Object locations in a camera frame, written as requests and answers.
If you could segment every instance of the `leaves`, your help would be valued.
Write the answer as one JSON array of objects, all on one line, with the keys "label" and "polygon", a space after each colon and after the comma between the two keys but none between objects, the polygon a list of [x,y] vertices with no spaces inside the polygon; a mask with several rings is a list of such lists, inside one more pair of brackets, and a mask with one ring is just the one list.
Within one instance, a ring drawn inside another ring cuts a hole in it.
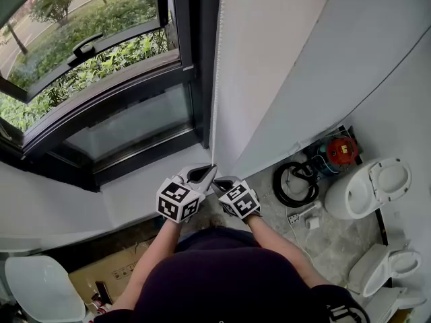
[{"label": "leaves", "polygon": [[8,80],[29,89],[65,61],[73,47],[82,40],[98,32],[102,32],[106,38],[155,17],[154,0],[115,0],[114,3],[80,12],[67,25],[49,34],[27,56],[18,57]]},{"label": "leaves", "polygon": [[65,21],[72,0],[34,0],[30,17],[39,22]]},{"label": "leaves", "polygon": [[54,107],[92,83],[133,63],[166,52],[167,49],[165,30],[128,40],[72,69],[44,89],[28,105],[0,94],[0,116],[26,131]]}]

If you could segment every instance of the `wrist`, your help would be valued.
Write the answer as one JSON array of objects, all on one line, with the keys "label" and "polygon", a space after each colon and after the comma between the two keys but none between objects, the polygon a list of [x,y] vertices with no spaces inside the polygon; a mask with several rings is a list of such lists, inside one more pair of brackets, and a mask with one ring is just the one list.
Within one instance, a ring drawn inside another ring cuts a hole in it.
[{"label": "wrist", "polygon": [[253,223],[253,221],[256,221],[256,220],[258,220],[258,219],[261,219],[261,217],[260,217],[260,216],[258,216],[258,215],[255,215],[255,214],[250,214],[250,215],[247,215],[247,216],[243,219],[243,221],[244,221],[247,225],[250,225],[250,223]]},{"label": "wrist", "polygon": [[164,225],[167,225],[169,228],[181,228],[183,226],[183,222],[177,223],[176,221],[166,219]]}]

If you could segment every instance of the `window glass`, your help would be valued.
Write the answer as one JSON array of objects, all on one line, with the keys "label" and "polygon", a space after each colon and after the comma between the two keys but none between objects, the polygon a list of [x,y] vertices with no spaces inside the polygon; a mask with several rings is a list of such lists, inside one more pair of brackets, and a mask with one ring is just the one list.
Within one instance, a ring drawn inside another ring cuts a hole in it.
[{"label": "window glass", "polygon": [[[112,36],[156,19],[156,13],[156,0],[28,0],[1,29],[0,72],[29,89],[66,61],[82,40],[98,32]],[[172,25],[125,41],[61,76],[28,105],[0,94],[0,116],[26,131],[91,83],[175,48]]]},{"label": "window glass", "polygon": [[80,130],[66,140],[95,162],[142,140],[191,123],[188,85],[176,85],[162,94],[128,107],[106,120]]}]

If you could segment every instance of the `coiled cable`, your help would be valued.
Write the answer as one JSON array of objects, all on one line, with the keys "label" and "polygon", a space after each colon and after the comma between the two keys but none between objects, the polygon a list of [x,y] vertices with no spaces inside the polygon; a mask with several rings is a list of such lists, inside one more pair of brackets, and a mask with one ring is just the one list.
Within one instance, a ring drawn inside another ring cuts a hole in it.
[{"label": "coiled cable", "polygon": [[[272,187],[274,194],[283,205],[298,208],[313,202],[319,195],[319,186],[317,185],[317,176],[313,174],[313,171],[308,168],[309,161],[304,163],[298,163],[296,161],[291,161],[290,163],[282,164],[273,175]],[[281,187],[281,177],[283,173],[290,168],[294,168],[291,171],[291,175],[302,180],[307,181],[310,186],[308,187],[307,195],[302,200],[295,200],[288,196]]]}]

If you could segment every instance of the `window handle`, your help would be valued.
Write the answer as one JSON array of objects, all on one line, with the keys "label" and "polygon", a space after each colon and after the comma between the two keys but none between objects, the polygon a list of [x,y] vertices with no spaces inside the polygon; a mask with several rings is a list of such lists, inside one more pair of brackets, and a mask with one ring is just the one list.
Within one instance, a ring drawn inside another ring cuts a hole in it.
[{"label": "window handle", "polygon": [[72,49],[73,55],[67,59],[67,64],[74,67],[77,63],[83,62],[92,57],[94,54],[94,46],[89,43],[100,37],[103,37],[103,33],[101,32],[94,34],[75,45]]}]

